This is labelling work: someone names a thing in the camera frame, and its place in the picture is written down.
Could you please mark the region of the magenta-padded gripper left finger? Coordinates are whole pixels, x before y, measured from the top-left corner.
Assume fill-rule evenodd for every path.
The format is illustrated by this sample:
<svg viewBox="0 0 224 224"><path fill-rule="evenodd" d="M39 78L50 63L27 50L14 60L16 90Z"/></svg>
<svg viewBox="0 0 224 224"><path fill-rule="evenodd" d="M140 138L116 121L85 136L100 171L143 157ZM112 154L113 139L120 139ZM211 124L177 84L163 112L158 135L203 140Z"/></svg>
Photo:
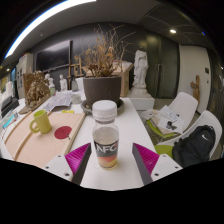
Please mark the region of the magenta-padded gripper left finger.
<svg viewBox="0 0 224 224"><path fill-rule="evenodd" d="M84 144L66 155L56 155L43 169L80 185L91 155L91 144Z"/></svg>

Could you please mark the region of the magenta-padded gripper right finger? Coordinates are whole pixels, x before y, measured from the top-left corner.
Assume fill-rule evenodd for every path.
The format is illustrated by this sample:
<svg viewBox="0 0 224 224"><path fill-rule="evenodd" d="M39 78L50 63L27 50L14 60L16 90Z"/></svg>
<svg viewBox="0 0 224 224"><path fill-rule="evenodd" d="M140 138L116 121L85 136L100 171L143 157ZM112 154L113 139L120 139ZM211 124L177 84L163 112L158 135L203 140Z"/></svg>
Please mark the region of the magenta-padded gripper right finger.
<svg viewBox="0 0 224 224"><path fill-rule="evenodd" d="M167 154L159 155L137 143L134 143L132 146L132 154L144 185L148 185L182 169Z"/></svg>

